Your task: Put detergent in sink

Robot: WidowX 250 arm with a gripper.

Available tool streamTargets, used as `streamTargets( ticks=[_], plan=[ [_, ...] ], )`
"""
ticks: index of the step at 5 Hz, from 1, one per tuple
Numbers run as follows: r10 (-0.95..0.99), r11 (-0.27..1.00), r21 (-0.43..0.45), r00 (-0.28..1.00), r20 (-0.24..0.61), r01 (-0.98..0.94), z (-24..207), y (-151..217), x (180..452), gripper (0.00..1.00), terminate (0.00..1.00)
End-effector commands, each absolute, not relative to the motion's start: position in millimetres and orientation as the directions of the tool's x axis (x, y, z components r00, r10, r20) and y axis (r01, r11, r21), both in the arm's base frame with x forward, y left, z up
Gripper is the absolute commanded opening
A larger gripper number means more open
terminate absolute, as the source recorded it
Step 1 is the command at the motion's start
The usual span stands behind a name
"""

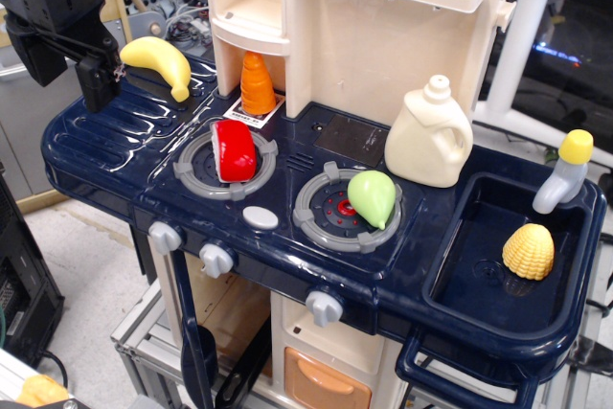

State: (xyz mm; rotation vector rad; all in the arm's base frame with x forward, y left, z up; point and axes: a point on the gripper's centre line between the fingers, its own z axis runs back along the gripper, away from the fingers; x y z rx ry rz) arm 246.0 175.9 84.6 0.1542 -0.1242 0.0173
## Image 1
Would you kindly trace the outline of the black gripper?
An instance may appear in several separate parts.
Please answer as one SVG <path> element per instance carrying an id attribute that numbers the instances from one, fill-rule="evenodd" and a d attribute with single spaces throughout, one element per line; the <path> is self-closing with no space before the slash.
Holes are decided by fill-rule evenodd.
<path id="1" fill-rule="evenodd" d="M 121 93 L 118 43 L 101 21 L 105 0 L 1 0 L 15 51 L 46 86 L 76 63 L 86 108 L 101 112 Z"/>

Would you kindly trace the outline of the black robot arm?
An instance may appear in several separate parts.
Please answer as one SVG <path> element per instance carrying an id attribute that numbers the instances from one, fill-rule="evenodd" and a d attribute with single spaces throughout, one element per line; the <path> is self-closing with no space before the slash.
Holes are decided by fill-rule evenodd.
<path id="1" fill-rule="evenodd" d="M 102 111 L 121 92 L 123 64 L 117 40 L 101 20 L 105 0 L 1 0 L 13 49 L 31 77 L 46 86 L 76 73 L 86 107 Z"/>

